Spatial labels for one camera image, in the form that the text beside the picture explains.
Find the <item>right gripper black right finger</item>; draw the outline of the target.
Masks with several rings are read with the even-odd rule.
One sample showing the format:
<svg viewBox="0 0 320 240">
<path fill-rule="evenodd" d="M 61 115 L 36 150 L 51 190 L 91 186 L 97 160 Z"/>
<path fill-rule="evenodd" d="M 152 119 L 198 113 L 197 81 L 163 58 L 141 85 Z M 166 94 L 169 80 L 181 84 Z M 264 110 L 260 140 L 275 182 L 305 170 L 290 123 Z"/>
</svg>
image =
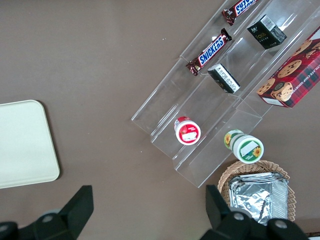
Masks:
<svg viewBox="0 0 320 240">
<path fill-rule="evenodd" d="M 231 211 L 217 186 L 205 188 L 205 207 L 211 228 L 202 240 L 307 240 L 294 222 L 273 218 L 262 225 L 240 211 Z"/>
</svg>

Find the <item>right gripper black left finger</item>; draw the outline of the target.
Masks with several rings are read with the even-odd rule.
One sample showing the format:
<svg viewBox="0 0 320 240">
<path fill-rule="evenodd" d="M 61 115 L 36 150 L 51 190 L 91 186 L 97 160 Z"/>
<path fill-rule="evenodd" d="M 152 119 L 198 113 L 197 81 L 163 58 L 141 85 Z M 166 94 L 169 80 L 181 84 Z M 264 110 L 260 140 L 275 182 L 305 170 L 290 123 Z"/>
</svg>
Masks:
<svg viewBox="0 0 320 240">
<path fill-rule="evenodd" d="M 42 215 L 25 227 L 0 223 L 2 240 L 76 240 L 94 211 L 93 187 L 83 185 L 57 213 Z"/>
</svg>

